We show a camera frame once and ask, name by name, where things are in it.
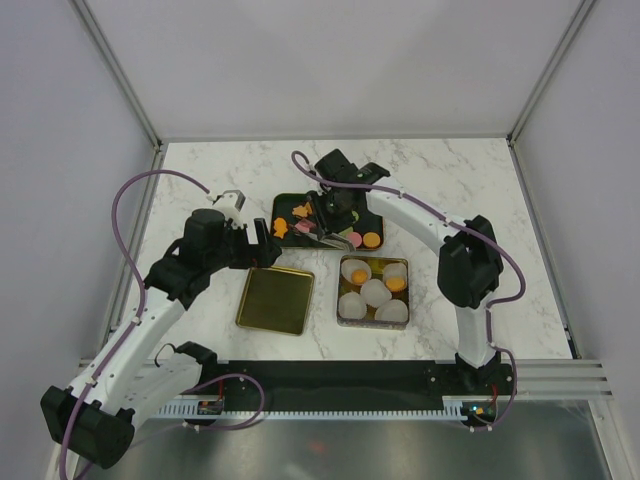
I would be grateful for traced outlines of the metal serving tongs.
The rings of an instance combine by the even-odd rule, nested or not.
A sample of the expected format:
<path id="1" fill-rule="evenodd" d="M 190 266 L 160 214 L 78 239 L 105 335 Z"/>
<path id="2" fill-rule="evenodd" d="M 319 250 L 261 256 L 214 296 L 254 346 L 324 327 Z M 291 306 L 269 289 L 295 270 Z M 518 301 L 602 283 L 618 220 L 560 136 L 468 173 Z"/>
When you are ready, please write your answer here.
<path id="1" fill-rule="evenodd" d="M 304 206 L 306 206 L 309 210 L 311 215 L 307 218 L 309 220 L 311 220 L 314 224 L 315 224 L 315 218 L 313 216 L 313 212 L 312 212 L 312 207 L 310 205 L 309 202 L 306 202 L 304 204 L 302 204 Z M 351 242 L 347 239 L 344 238 L 342 236 L 340 236 L 339 234 L 336 233 L 327 233 L 326 235 L 317 235 L 316 234 L 316 225 L 315 225 L 315 229 L 312 233 L 309 233 L 307 235 L 303 235 L 300 232 L 297 232 L 293 226 L 293 231 L 296 235 L 299 236 L 304 236 L 309 238 L 310 240 L 320 243 L 324 246 L 327 247 L 331 247 L 334 249 L 339 249 L 339 250 L 344 250 L 347 252 L 355 252 L 356 248 L 351 244 Z"/>

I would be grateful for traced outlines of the tan sandwich cookie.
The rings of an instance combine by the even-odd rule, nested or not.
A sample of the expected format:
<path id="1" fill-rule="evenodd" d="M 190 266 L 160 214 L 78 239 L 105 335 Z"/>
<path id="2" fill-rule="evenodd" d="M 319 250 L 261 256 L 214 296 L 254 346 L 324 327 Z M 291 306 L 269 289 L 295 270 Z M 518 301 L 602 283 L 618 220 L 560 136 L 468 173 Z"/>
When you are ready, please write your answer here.
<path id="1" fill-rule="evenodd" d="M 368 249 L 377 249 L 381 243 L 381 237 L 376 232 L 367 232 L 362 236 L 362 244 Z"/>
<path id="2" fill-rule="evenodd" d="M 386 279 L 385 283 L 391 292 L 401 292 L 407 286 L 407 281 L 403 277 L 389 277 Z"/>

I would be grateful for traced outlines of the pink cookie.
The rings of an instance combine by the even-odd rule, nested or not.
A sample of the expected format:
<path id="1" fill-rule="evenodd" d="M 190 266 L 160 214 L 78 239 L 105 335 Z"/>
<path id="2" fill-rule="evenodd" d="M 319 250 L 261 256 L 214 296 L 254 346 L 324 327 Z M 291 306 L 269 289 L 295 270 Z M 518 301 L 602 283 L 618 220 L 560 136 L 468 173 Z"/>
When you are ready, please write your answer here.
<path id="1" fill-rule="evenodd" d="M 307 235 L 314 231 L 315 224 L 307 218 L 302 218 L 294 225 L 294 228 L 297 232 Z"/>
<path id="2" fill-rule="evenodd" d="M 347 238 L 355 248 L 360 247 L 363 243 L 362 236 L 358 232 L 350 232 Z"/>

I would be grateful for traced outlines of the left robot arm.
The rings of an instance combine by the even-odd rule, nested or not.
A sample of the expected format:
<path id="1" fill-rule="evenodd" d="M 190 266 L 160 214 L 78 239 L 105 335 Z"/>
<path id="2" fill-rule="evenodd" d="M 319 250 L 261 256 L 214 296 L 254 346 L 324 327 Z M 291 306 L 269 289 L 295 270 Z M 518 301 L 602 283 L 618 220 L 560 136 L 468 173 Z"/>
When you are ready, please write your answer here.
<path id="1" fill-rule="evenodd" d="M 133 412 L 124 394 L 151 349 L 225 269 L 266 268 L 281 253 L 262 218 L 254 221 L 256 243 L 247 227 L 222 211 L 198 209 L 181 238 L 157 260 L 143 281 L 143 307 L 123 322 L 91 366 L 68 387 L 49 387 L 40 405 L 51 438 L 104 469 L 130 445 Z"/>

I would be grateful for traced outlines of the orange swirl cookie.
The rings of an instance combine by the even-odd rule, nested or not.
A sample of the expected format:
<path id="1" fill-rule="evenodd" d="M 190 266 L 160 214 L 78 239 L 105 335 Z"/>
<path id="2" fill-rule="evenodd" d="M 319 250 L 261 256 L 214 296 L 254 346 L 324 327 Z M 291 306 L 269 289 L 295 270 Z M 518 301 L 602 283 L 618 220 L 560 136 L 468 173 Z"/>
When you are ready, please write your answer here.
<path id="1" fill-rule="evenodd" d="M 366 270 L 354 270 L 351 274 L 352 283 L 355 285 L 362 285 L 369 279 L 369 275 Z"/>

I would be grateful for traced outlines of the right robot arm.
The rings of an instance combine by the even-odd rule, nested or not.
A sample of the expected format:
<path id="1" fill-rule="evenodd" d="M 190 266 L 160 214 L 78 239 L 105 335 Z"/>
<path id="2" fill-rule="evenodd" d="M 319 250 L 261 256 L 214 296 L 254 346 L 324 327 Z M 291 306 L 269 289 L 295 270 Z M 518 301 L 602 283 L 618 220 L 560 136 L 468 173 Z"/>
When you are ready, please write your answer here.
<path id="1" fill-rule="evenodd" d="M 504 271 L 503 251 L 491 222 L 452 216 L 410 193 L 384 167 L 370 162 L 359 168 L 338 149 L 315 165 L 300 167 L 318 182 L 311 192 L 319 235 L 327 237 L 369 212 L 390 221 L 426 245 L 438 259 L 436 284 L 455 307 L 458 347 L 457 382 L 469 394 L 491 386 L 501 353 L 493 340 L 491 307 Z"/>

